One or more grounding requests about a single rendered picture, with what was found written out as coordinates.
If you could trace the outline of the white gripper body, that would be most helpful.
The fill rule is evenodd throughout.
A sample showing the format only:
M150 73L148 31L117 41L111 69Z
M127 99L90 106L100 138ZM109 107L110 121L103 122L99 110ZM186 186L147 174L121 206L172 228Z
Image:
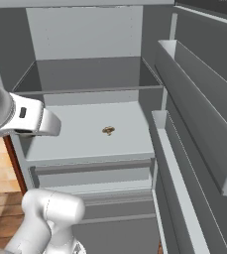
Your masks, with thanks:
M43 110L42 120L36 134L41 136L58 136L61 128L61 122L58 117L45 108Z

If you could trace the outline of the pale grey fridge shelf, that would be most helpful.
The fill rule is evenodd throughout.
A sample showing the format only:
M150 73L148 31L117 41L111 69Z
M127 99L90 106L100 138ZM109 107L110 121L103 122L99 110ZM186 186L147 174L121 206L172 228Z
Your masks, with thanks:
M28 162L40 165L95 163L152 158L148 122L136 101L52 106L61 121L56 137L36 136L21 141ZM115 131L108 136L107 126Z

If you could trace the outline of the brown wooden cabinet panel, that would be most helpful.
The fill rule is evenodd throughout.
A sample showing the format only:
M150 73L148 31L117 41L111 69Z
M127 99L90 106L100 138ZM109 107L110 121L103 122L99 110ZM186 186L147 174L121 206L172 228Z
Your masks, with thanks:
M21 167L20 167L16 152L15 152L11 137L10 137L10 135L8 135L8 136L5 136L3 139L4 139L5 146L7 148L8 155L11 160L11 164L14 169L15 176L18 181L18 185L20 187L22 195L24 195L27 191L27 186L26 186L26 183L25 183L22 171L21 171Z

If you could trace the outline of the brown garlic bulb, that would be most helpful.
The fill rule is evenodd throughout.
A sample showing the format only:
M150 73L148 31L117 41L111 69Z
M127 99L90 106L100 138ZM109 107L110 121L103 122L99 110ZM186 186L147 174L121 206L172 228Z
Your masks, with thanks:
M113 126L107 126L102 129L102 132L104 134L107 134L108 136L110 136L114 131L115 131L115 128Z

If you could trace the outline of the clear glass fridge shelf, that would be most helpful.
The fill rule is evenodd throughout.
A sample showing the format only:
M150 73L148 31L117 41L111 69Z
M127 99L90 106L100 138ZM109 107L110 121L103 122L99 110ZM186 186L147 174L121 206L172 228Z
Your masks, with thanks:
M157 88L141 57L36 61L13 91L20 95Z

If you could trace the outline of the shallow grey fridge drawer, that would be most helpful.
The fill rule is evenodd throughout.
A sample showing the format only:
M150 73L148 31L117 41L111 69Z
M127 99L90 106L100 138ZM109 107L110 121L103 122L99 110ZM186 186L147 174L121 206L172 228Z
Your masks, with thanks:
M28 168L32 188L76 187L147 180L154 158Z

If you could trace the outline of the grey fridge body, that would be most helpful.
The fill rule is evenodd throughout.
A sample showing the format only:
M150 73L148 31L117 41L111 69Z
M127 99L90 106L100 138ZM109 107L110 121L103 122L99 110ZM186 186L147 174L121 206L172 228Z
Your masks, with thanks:
M0 0L0 87L12 92L36 61L141 57L156 74L146 54L146 42L153 31L147 24L150 12L164 9L162 1L148 0ZM21 141L10 134L27 191L42 189L77 196L87 204L114 199L151 196L155 206L160 241L157 254L170 254L171 221L152 131L155 110L165 109L165 89L67 92L20 95L52 106L120 103L136 101L148 122L155 161L147 180L76 187L32 188Z

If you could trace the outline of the deep grey fridge drawer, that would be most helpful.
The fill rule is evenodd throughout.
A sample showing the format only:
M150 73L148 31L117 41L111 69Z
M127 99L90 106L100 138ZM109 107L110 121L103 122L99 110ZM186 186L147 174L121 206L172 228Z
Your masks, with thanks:
M157 254L160 234L152 197L87 204L72 227L87 254Z

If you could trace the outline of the grey fridge door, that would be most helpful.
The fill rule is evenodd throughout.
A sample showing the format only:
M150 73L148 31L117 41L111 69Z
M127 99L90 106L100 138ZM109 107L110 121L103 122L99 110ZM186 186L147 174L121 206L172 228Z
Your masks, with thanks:
M170 40L181 42L227 80L227 19L222 15L184 3ZM171 96L168 111L227 244L227 196L218 188Z

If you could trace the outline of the large grey door bin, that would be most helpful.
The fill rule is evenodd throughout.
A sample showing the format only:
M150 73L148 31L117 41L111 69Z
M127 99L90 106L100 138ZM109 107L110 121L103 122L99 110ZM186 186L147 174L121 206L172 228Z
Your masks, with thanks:
M158 41L156 68L227 196L227 80L177 40Z

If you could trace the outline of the long grey door bin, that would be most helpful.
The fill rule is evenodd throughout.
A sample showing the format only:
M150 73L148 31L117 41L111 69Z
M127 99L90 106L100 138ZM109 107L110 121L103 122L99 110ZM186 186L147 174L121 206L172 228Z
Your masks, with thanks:
M227 244L166 110L155 110L152 131L159 175L179 254L227 254Z

